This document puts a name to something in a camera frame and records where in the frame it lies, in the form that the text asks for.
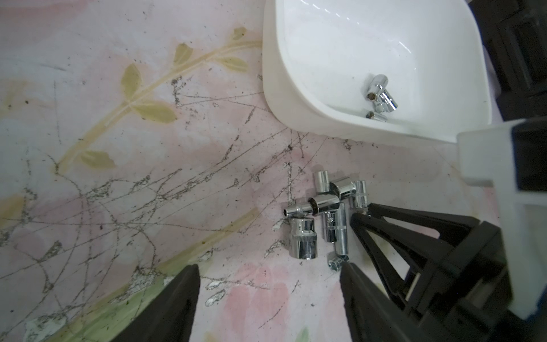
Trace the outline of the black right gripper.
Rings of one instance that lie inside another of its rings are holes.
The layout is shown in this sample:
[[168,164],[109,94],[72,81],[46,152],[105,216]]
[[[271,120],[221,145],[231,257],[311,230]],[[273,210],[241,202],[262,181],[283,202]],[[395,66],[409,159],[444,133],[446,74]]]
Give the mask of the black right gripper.
[[[526,319],[509,307],[513,296],[499,227],[470,216],[375,203],[368,213],[352,214],[350,226],[392,301],[355,264],[342,266],[340,286],[353,341],[515,341],[525,332]],[[381,217],[434,229],[440,239]],[[407,262],[406,278],[371,232]]]

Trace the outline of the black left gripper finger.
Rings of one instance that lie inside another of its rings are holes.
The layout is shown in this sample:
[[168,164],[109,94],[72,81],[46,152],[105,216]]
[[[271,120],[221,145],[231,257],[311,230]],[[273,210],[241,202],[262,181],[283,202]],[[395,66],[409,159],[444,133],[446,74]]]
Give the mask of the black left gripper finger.
[[199,267],[186,266],[113,340],[189,341],[199,289]]

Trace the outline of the small chrome socket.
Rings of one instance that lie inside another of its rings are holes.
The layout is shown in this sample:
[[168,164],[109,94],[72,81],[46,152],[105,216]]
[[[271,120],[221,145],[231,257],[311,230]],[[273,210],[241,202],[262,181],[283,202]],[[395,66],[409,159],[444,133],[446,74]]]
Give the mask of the small chrome socket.
[[328,259],[328,267],[330,270],[334,272],[340,272],[343,265],[347,262],[349,262],[349,256],[348,255],[332,255]]

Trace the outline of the long chrome socket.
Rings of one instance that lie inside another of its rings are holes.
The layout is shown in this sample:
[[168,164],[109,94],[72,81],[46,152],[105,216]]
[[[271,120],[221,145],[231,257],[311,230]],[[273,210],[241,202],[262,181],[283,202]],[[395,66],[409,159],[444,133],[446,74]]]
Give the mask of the long chrome socket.
[[346,205],[340,203],[338,209],[324,212],[323,239],[334,245],[335,253],[338,256],[347,257],[348,250],[348,228],[347,228]]

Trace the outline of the large chrome socket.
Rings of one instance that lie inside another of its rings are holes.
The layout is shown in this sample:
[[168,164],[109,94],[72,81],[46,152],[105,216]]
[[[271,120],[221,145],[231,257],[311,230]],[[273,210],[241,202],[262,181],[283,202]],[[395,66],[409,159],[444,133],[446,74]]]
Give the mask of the large chrome socket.
[[313,218],[293,217],[289,220],[289,254],[295,259],[310,260],[317,257],[317,234]]

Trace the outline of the white plastic storage box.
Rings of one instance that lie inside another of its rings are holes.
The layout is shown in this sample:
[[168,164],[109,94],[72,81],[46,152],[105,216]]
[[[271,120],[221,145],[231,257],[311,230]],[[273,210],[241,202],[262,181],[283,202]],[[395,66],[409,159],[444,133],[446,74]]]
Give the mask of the white plastic storage box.
[[[455,143],[491,124],[483,45],[465,1],[268,1],[263,87],[288,128],[386,145]],[[398,105],[366,118],[373,77]]]

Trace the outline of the black plastic tool case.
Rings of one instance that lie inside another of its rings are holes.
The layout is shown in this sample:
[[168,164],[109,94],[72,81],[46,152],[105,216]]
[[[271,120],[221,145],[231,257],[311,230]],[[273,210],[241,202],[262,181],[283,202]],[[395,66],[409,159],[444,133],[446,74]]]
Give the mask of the black plastic tool case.
[[504,121],[546,116],[546,2],[470,1]]

